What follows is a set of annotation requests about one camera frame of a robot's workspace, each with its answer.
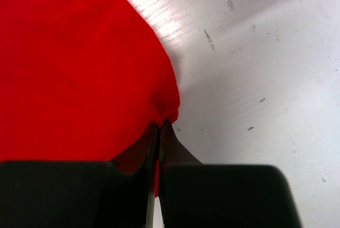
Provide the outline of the red t-shirt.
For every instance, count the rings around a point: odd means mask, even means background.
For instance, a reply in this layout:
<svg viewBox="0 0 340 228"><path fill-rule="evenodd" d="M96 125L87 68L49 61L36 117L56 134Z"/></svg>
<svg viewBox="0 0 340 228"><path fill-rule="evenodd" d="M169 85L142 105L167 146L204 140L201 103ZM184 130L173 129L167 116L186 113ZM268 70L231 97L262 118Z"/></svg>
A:
<svg viewBox="0 0 340 228"><path fill-rule="evenodd" d="M171 61L127 0L1 0L2 161L108 161L179 106Z"/></svg>

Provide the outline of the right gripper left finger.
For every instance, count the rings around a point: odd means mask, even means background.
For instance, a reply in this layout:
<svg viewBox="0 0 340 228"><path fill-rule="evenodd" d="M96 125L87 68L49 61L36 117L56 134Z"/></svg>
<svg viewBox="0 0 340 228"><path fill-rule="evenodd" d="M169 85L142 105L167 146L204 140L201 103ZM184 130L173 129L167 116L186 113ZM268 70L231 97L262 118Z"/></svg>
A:
<svg viewBox="0 0 340 228"><path fill-rule="evenodd" d="M152 227L158 136L107 162L2 162L1 227Z"/></svg>

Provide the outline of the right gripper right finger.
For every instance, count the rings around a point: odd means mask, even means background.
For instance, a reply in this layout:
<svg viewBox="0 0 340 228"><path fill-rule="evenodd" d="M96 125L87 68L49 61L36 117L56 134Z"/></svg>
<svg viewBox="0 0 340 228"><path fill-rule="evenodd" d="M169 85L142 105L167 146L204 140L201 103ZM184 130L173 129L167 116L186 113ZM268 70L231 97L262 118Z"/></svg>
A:
<svg viewBox="0 0 340 228"><path fill-rule="evenodd" d="M169 121L160 131L159 198L165 227L301 227L278 168L203 164Z"/></svg>

